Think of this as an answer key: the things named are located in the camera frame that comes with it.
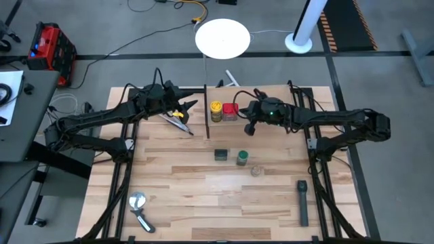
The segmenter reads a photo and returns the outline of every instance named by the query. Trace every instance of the orange striped tape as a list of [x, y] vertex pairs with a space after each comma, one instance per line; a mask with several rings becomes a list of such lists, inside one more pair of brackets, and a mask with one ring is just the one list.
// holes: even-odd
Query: orange striped tape
[[361, 20], [361, 23], [362, 23], [363, 26], [365, 27], [365, 31], [366, 31], [366, 33], [368, 34], [369, 39], [371, 40], [371, 44], [372, 44], [374, 50], [377, 51], [377, 50], [378, 50], [378, 46], [377, 46], [377, 44], [376, 44], [376, 42], [375, 42], [375, 40], [374, 40], [374, 37], [372, 36], [371, 30], [369, 29], [368, 24], [366, 23], [363, 14], [361, 13], [361, 10], [360, 10], [360, 7], [359, 7], [359, 4], [356, 2], [356, 0], [353, 0], [353, 3], [354, 3], [354, 6], [355, 6], [355, 9], [356, 9], [357, 12], [359, 13], [359, 18], [360, 18], [360, 20]]
[[330, 25], [328, 24], [327, 17], [324, 12], [321, 13], [321, 25], [323, 26], [325, 36], [327, 37], [328, 46], [331, 52], [337, 52], [338, 47], [336, 46], [336, 42], [334, 41], [334, 37], [332, 34], [332, 30], [330, 29]]

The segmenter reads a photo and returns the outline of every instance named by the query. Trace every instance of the white pole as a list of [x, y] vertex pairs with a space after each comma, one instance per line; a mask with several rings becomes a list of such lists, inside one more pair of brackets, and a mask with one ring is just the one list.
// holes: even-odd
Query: white pole
[[326, 3], [327, 0], [307, 0], [296, 31], [285, 38], [285, 45], [290, 51], [296, 54], [305, 54], [311, 50], [312, 40], [310, 37]]

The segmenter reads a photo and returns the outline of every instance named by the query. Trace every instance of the red can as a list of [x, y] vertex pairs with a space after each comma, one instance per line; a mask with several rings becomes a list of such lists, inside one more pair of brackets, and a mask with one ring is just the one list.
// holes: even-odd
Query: red can
[[238, 104], [223, 104], [223, 121], [236, 121], [238, 119]]

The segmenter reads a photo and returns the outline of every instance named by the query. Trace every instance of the yellow object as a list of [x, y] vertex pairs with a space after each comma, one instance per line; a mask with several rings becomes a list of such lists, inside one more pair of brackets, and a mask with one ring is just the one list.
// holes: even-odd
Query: yellow object
[[173, 113], [173, 115], [174, 116], [179, 116], [181, 118], [184, 118], [184, 115], [182, 113], [179, 113], [179, 112], [175, 112], [175, 113]]
[[211, 102], [211, 112], [213, 113], [219, 113], [223, 109], [223, 105], [220, 101], [213, 101]]
[[206, 12], [207, 12], [205, 6], [204, 6], [202, 3], [197, 2], [197, 1], [186, 1], [186, 0], [179, 0], [179, 1], [176, 1], [176, 2], [181, 2], [181, 3], [195, 3], [195, 4], [200, 5], [200, 6], [202, 7], [202, 9], [203, 9], [202, 15], [200, 15], [200, 17], [193, 18], [193, 20], [194, 20], [194, 21], [202, 22], [203, 17], [205, 17]]

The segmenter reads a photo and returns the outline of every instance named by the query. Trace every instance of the red toolbox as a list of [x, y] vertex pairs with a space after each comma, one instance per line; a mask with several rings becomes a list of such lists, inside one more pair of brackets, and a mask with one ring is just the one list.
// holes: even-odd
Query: red toolbox
[[39, 22], [27, 57], [31, 70], [56, 70], [60, 73], [58, 87], [71, 86], [77, 51], [55, 23]]

